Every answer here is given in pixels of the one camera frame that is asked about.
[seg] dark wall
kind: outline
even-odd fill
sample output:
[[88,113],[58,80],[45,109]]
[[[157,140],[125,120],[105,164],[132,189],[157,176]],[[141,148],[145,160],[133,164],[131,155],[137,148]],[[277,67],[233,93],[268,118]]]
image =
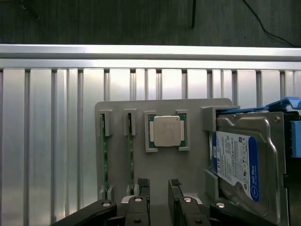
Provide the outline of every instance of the dark wall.
[[[33,21],[0,2],[0,43],[289,47],[267,36],[241,0],[31,0]],[[266,28],[301,45],[300,0],[247,0]]]

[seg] aluminum rail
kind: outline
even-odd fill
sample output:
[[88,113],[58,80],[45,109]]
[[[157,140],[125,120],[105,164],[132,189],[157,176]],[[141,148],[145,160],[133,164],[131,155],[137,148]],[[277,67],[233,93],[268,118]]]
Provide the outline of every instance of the aluminum rail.
[[0,58],[301,61],[301,48],[0,45]]

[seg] hard drive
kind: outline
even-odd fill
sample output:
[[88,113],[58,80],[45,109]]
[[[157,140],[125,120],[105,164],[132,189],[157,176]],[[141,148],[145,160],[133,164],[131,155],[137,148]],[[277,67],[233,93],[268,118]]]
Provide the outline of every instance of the hard drive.
[[235,204],[276,225],[287,226],[290,216],[284,185],[290,148],[285,140],[297,112],[223,114],[210,137],[210,170],[219,177],[219,189]]

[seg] blue label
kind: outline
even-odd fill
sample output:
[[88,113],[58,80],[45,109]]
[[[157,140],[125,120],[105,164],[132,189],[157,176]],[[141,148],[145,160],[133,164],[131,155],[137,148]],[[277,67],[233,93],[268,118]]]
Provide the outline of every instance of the blue label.
[[255,202],[259,201],[259,177],[257,143],[254,137],[249,138],[249,167],[250,167],[250,192]]
[[216,133],[212,136],[212,160],[215,171],[217,172],[217,158],[216,158]]

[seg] cable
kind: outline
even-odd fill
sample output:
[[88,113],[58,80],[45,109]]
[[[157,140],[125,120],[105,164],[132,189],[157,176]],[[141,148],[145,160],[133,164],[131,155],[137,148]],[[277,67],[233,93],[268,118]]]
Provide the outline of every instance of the cable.
[[252,9],[252,7],[246,2],[246,0],[242,0],[242,2],[248,7],[248,9],[251,11],[251,13],[255,16],[255,18],[258,20],[258,22],[259,22],[261,28],[263,29],[263,31],[264,31],[267,35],[272,36],[272,37],[274,37],[274,38],[277,38],[277,39],[279,39],[279,40],[282,40],[282,41],[288,43],[289,45],[291,45],[292,47],[297,47],[297,48],[300,48],[300,47],[301,47],[301,46],[292,44],[291,42],[289,42],[288,40],[286,40],[286,39],[284,39],[284,38],[281,38],[281,37],[279,37],[279,36],[277,36],[277,35],[275,35],[275,34],[272,34],[272,33],[268,32],[268,31],[265,29],[265,27],[263,26],[263,24],[262,24],[260,18],[258,17],[258,15],[255,13],[255,11]]

